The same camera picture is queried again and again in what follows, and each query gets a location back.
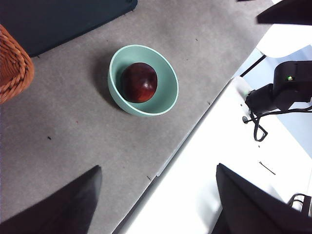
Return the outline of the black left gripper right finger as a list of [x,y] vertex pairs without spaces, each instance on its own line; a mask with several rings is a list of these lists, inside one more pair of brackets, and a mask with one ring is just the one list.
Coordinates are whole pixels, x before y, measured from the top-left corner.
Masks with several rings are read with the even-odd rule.
[[300,212],[256,187],[225,165],[216,167],[222,211],[214,234],[310,234],[309,208]]

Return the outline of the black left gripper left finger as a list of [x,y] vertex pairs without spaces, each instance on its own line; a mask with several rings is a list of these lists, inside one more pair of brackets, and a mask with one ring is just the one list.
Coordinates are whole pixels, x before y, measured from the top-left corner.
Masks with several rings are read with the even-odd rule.
[[96,165],[46,199],[0,224],[2,234],[86,234],[100,195]]

